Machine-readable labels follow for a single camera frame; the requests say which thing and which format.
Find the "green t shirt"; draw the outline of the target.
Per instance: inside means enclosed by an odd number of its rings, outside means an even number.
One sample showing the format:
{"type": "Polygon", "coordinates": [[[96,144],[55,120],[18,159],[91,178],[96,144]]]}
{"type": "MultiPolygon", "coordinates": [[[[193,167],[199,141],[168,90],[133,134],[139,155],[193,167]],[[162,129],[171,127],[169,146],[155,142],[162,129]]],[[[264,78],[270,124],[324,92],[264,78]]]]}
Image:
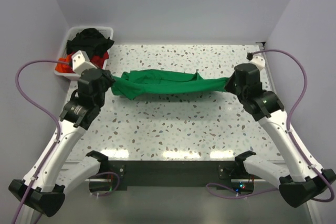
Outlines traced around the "green t shirt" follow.
{"type": "Polygon", "coordinates": [[[113,95],[129,100],[143,94],[181,94],[206,91],[224,92],[228,77],[204,79],[199,73],[182,73],[164,70],[132,70],[121,77],[113,77],[113,95]]]}

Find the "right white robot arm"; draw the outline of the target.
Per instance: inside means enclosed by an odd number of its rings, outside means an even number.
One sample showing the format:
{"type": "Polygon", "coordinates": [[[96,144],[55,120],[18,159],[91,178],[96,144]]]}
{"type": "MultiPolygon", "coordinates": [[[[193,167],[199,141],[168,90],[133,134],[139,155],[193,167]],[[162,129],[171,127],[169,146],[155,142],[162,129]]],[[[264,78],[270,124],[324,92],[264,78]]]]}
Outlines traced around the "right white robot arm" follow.
{"type": "Polygon", "coordinates": [[[237,177],[246,178],[251,174],[266,180],[278,188],[286,203],[294,208],[314,199],[335,182],[335,172],[323,168],[295,130],[287,129],[284,105],[274,92],[263,89],[256,65],[237,65],[225,90],[236,95],[244,110],[266,131],[287,165],[281,168],[253,151],[246,151],[235,157],[237,177]]]}

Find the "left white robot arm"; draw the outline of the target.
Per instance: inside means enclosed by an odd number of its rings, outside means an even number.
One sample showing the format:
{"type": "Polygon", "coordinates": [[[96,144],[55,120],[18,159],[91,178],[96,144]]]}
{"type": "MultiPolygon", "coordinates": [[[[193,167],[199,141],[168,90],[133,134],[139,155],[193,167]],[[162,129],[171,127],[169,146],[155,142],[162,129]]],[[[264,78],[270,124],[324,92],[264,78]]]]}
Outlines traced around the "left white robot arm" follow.
{"type": "Polygon", "coordinates": [[[83,137],[104,106],[105,93],[115,80],[109,70],[87,69],[77,82],[57,121],[57,129],[41,157],[22,179],[14,179],[9,191],[35,211],[52,217],[63,205],[66,194],[85,179],[108,174],[108,157],[89,152],[75,168],[60,174],[75,144],[83,137]]]}

